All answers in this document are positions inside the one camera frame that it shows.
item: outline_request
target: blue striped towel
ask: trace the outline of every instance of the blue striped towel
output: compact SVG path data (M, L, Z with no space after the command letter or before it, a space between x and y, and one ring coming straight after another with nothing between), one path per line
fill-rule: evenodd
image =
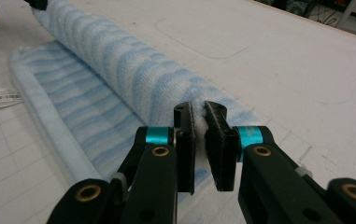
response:
M206 131L205 100L226 105L232 125L254 120L216 86L111 21L63 0L49 0L47 10L34 9L34 15L57 41L16 49L10 66L39 129L73 181L110 180L135 130L172 126L179 103L193 103L199 136ZM210 174L199 150L196 186Z

